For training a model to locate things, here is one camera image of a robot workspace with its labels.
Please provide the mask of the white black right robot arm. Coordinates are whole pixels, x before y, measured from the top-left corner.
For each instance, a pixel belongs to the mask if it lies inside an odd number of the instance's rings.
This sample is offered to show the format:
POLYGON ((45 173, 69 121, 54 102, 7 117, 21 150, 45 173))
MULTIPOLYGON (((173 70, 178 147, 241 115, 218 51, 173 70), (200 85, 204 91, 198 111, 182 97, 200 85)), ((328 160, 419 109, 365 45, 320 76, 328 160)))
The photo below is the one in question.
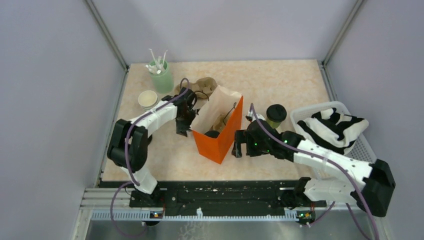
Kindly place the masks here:
POLYGON ((253 116, 246 129, 235 131, 233 156, 242 157, 242 144, 250 157, 271 155, 332 176, 331 179, 300 178, 293 192, 293 200, 299 206, 316 201, 342 202, 356 204, 375 217, 387 215, 396 182, 384 160, 366 162, 339 154, 296 132, 278 132, 265 120, 253 116))

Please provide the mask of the stack of green paper cups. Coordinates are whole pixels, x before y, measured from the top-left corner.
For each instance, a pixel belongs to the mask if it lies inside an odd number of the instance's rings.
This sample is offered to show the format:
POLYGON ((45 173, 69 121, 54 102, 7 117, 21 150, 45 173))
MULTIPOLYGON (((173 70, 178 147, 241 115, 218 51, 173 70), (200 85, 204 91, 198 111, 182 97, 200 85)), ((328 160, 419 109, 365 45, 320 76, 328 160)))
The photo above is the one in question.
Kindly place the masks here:
POLYGON ((158 104, 159 98, 155 91, 145 90, 139 94, 137 102, 144 111, 148 111, 158 104))

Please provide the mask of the orange paper bag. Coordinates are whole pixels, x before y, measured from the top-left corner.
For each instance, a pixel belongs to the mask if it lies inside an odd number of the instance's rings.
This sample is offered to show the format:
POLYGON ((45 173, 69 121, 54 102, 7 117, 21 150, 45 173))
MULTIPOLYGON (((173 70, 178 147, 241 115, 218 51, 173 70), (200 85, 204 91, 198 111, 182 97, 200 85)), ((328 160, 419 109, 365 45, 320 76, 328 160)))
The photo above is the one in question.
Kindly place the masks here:
POLYGON ((241 129, 244 97, 240 92, 217 86, 190 125, 198 153, 221 164, 241 129), (219 121, 225 122, 216 137, 207 135, 219 121))

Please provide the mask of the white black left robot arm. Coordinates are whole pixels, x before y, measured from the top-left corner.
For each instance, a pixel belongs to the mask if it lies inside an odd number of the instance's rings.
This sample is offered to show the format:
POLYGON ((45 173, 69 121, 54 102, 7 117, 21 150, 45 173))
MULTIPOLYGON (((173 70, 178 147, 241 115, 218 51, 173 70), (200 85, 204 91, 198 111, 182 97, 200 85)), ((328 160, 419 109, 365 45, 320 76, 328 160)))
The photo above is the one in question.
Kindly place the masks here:
POLYGON ((178 95, 166 95, 157 106, 131 120, 119 119, 113 128, 107 157, 120 167, 131 179, 135 188, 142 192, 141 200, 149 207, 160 202, 155 190, 158 181, 145 165, 152 135, 164 124, 175 121, 176 133, 186 137, 197 110, 196 94, 183 87, 178 95))

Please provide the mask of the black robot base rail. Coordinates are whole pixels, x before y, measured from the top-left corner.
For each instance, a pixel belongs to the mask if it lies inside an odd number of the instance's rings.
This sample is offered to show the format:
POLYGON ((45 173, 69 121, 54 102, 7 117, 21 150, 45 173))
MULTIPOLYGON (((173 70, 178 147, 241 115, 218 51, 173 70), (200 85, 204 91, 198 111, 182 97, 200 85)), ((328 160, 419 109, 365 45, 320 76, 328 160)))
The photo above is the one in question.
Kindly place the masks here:
POLYGON ((284 216, 290 210, 325 207, 296 190, 296 180, 159 181, 152 194, 142 193, 130 183, 123 187, 131 208, 159 208, 167 217, 284 216))

